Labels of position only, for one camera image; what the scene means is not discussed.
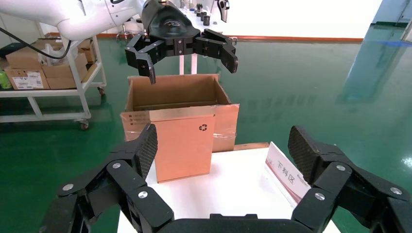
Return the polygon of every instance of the recycling symbol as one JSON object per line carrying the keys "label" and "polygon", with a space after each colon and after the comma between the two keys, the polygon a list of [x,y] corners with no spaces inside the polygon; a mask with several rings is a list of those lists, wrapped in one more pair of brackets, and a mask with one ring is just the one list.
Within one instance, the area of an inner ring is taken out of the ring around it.
{"label": "recycling symbol", "polygon": [[199,126],[199,130],[200,131],[206,131],[207,130],[207,125],[203,124],[203,125]]}

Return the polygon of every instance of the glossy floor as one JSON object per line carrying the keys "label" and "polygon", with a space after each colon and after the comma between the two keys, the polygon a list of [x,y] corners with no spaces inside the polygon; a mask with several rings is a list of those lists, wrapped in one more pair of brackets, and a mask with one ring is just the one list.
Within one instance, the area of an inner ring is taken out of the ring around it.
{"label": "glossy floor", "polygon": [[[221,73],[233,102],[240,103],[237,144],[274,141],[285,153],[292,125],[337,144],[360,167],[412,192],[412,49],[402,30],[375,27],[362,44],[252,43],[236,45],[239,70],[199,56],[199,73]],[[99,41],[108,86],[101,98],[87,92],[90,129],[70,121],[0,124],[0,226],[5,233],[36,232],[55,189],[97,165],[124,139],[127,76],[124,42]],[[155,65],[157,75],[178,74],[177,57]],[[186,73],[189,73],[187,57]],[[40,98],[56,112],[81,108],[76,98]],[[0,100],[1,114],[30,110],[22,100]],[[348,212],[333,218],[343,233],[368,232]],[[114,233],[118,209],[103,214],[94,232]]]}

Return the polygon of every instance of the white sign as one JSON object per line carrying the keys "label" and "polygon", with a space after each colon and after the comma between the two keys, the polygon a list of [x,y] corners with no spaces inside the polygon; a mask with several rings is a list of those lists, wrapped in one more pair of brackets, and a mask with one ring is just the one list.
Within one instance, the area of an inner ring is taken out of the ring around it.
{"label": "white sign", "polygon": [[13,77],[18,90],[43,89],[43,82],[39,72],[27,72],[27,77]]}
{"label": "white sign", "polygon": [[310,185],[303,179],[302,173],[273,142],[269,146],[266,165],[282,183],[294,202],[299,203],[310,189]]}

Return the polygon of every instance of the cardboard box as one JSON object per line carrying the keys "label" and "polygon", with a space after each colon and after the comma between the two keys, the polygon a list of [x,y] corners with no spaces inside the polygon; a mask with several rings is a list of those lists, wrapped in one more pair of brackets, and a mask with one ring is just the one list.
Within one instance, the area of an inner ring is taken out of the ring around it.
{"label": "cardboard box", "polygon": [[78,46],[79,53],[84,53],[86,55],[87,63],[89,64],[93,64],[96,61],[96,52],[93,46],[92,39],[86,39]]}
{"label": "cardboard box", "polygon": [[50,89],[42,69],[4,69],[15,90]]}
{"label": "cardboard box", "polygon": [[[44,46],[32,44],[37,49],[44,49]],[[37,52],[29,47],[6,55],[7,62],[11,69],[41,69],[42,64],[38,61]]]}
{"label": "cardboard box", "polygon": [[233,150],[239,105],[232,104],[217,74],[131,77],[126,112],[121,114],[126,141],[147,123],[156,125],[158,182],[207,174],[212,152]]}
{"label": "cardboard box", "polygon": [[[77,71],[79,72],[80,80],[87,75],[87,59],[86,55],[79,53],[74,59]],[[73,73],[71,72],[68,62],[58,66],[43,66],[44,74],[46,75],[47,83],[52,90],[76,88]]]}

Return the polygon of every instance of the metal cart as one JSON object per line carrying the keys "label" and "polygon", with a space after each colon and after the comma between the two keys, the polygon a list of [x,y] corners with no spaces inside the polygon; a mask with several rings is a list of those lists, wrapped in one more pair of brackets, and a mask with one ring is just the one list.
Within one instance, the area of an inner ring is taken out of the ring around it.
{"label": "metal cart", "polygon": [[[77,46],[82,41],[73,41],[70,50],[77,49]],[[14,98],[14,97],[27,97],[30,105],[33,108],[34,114],[32,115],[9,115],[0,116],[0,123],[2,122],[23,122],[23,121],[41,121],[41,120],[75,120],[80,123],[82,130],[86,130],[89,127],[89,119],[91,118],[91,113],[89,111],[89,106],[85,98],[85,92],[89,87],[97,87],[99,93],[104,95],[104,87],[106,86],[106,76],[102,66],[102,58],[100,55],[99,46],[97,43],[96,36],[93,37],[93,46],[96,51],[96,65],[97,67],[91,74],[90,78],[82,83],[79,73],[74,62],[74,58],[71,52],[67,54],[68,61],[70,64],[70,69],[73,73],[74,82],[76,83],[76,89],[68,90],[21,90],[21,91],[0,91],[0,98]],[[102,82],[93,82],[97,73],[102,70]],[[56,96],[78,96],[82,103],[83,112],[77,113],[56,113],[56,114],[42,114],[39,106],[35,100],[36,97],[56,97]]]}

